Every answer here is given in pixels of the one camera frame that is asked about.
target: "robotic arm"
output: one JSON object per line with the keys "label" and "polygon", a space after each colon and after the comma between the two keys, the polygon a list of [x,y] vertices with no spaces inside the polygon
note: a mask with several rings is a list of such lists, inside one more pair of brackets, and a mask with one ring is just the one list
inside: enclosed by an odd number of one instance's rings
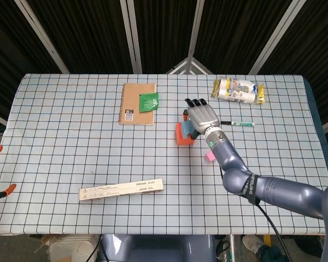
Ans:
{"label": "robotic arm", "polygon": [[[225,189],[233,194],[245,195],[245,185],[254,175],[245,166],[235,148],[220,128],[220,120],[204,99],[186,99],[188,115],[197,132],[203,134],[207,144],[215,155],[220,167],[225,172],[222,182]],[[323,219],[326,239],[322,262],[328,262],[328,188],[325,191],[317,187],[282,178],[260,176],[254,183],[249,180],[256,198],[274,206]]]}

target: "pink block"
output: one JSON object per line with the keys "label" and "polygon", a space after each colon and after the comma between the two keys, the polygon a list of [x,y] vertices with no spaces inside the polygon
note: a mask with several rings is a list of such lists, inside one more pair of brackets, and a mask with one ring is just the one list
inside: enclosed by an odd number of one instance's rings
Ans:
{"label": "pink block", "polygon": [[206,153],[206,155],[204,156],[205,159],[209,162],[212,162],[215,160],[215,156],[214,154],[212,153],[212,151],[209,151],[208,153]]}

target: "grid tablecloth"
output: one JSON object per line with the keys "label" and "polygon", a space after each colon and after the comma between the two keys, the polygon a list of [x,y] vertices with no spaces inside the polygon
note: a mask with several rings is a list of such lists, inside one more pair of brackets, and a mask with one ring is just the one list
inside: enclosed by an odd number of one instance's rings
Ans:
{"label": "grid tablecloth", "polygon": [[[178,147],[184,99],[204,98],[252,172],[324,189],[328,172],[303,78],[228,75],[265,83],[262,105],[217,100],[213,80],[226,75],[27,74],[11,109],[0,155],[0,234],[268,234],[266,218],[228,193],[203,138]],[[155,83],[153,126],[118,124],[122,85]],[[79,202],[81,188],[162,178],[162,193]],[[281,234],[324,232],[323,221],[265,205]]]}

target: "brown notebook cover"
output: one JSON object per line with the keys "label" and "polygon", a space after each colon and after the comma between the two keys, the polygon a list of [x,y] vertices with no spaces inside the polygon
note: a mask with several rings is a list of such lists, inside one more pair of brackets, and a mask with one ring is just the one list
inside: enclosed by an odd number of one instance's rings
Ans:
{"label": "brown notebook cover", "polygon": [[154,92],[155,84],[124,84],[118,122],[120,124],[153,124],[154,111],[140,113],[139,101],[140,94]]}

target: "green packet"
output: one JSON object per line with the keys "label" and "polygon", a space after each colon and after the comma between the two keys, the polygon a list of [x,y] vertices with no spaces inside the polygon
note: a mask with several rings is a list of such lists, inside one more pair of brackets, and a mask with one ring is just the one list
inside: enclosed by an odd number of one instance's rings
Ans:
{"label": "green packet", "polygon": [[156,110],[158,105],[158,93],[140,94],[140,113]]}

